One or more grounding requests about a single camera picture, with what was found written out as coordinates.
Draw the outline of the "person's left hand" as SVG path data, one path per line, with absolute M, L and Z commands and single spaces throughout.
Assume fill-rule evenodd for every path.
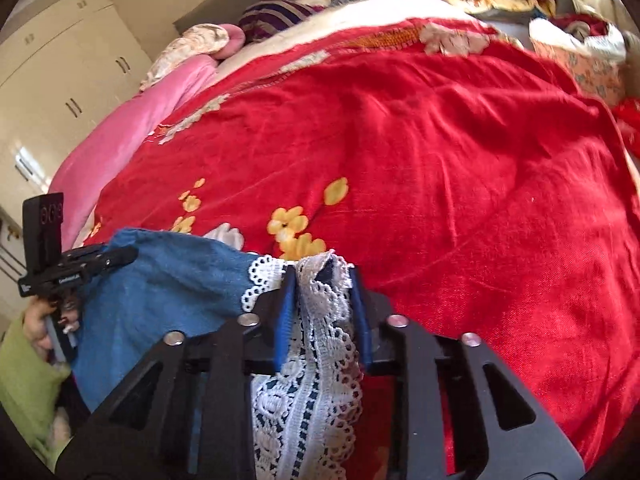
M 41 359 L 46 360 L 53 349 L 47 332 L 46 318 L 54 311 L 47 299 L 32 297 L 24 312 L 23 334 Z

